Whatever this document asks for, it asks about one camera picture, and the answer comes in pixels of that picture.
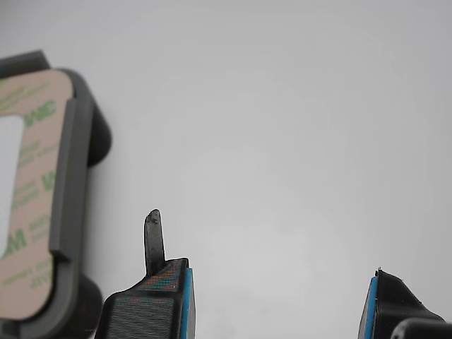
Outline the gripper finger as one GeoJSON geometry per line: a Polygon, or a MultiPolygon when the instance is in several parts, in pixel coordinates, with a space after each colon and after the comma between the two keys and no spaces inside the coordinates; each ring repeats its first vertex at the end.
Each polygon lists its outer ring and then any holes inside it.
{"type": "Polygon", "coordinates": [[[381,269],[371,279],[359,339],[449,339],[451,324],[431,312],[398,277],[381,269]]]}
{"type": "Polygon", "coordinates": [[[167,260],[158,209],[144,222],[146,273],[127,290],[110,295],[102,308],[96,338],[194,339],[194,275],[187,258],[167,260]]]}

